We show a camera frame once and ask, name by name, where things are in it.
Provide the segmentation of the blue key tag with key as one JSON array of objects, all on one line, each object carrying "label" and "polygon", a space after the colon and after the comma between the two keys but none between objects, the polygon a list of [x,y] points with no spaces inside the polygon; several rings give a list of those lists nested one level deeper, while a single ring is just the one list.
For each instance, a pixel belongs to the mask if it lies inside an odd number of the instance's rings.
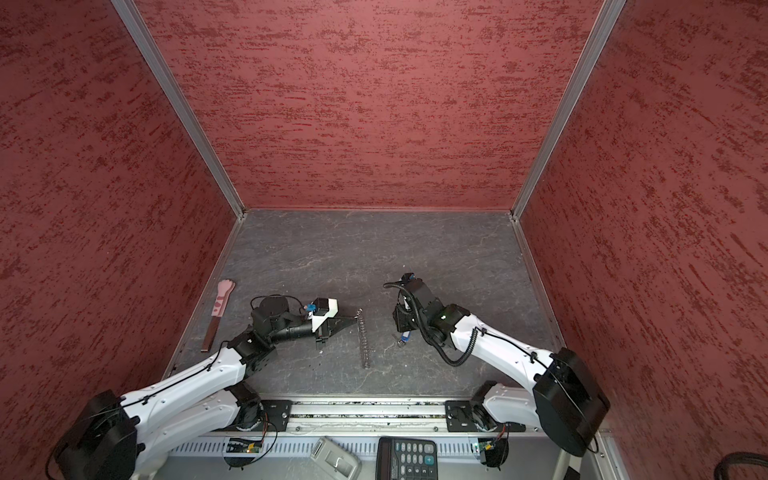
[{"label": "blue key tag with key", "polygon": [[396,345],[399,348],[404,347],[408,343],[408,341],[409,341],[409,339],[411,337],[411,334],[412,334],[412,330],[405,330],[405,331],[402,331],[402,332],[398,331],[395,334]]}]

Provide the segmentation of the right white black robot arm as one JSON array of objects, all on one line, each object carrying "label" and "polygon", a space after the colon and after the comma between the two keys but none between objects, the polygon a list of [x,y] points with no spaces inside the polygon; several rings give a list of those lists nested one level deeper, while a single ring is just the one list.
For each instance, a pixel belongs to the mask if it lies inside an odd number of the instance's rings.
[{"label": "right white black robot arm", "polygon": [[582,457],[610,401],[585,362],[572,350],[557,352],[514,339],[457,304],[444,304],[412,273],[384,283],[398,295],[393,319],[398,331],[417,331],[439,357],[457,368],[479,359],[514,381],[485,382],[469,401],[469,416],[482,431],[506,424],[538,428],[562,451]]}]

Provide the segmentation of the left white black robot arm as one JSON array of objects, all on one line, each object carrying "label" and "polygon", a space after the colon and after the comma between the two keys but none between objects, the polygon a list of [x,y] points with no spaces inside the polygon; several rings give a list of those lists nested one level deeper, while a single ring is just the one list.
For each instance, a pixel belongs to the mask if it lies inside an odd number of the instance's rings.
[{"label": "left white black robot arm", "polygon": [[355,326],[362,311],[319,297],[292,312],[293,297],[260,296],[251,324],[198,364],[118,396],[92,397],[46,462],[65,479],[152,478],[179,445],[227,427],[268,427],[260,395],[247,380],[277,344],[302,338],[317,347]]}]

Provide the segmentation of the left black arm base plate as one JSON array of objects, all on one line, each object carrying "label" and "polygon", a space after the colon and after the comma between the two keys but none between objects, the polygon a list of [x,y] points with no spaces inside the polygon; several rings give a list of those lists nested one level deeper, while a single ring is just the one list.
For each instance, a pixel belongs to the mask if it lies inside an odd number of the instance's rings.
[{"label": "left black arm base plate", "polygon": [[240,409],[231,427],[241,432],[263,432],[268,427],[284,432],[292,407],[291,400],[252,402]]}]

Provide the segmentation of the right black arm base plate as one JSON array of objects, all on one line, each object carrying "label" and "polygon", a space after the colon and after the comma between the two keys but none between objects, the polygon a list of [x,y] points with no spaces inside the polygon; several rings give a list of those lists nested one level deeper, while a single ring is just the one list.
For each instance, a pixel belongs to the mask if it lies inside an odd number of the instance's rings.
[{"label": "right black arm base plate", "polygon": [[502,424],[494,420],[479,403],[472,403],[469,400],[447,400],[444,406],[449,432],[520,433],[526,431],[525,425],[515,422]]}]

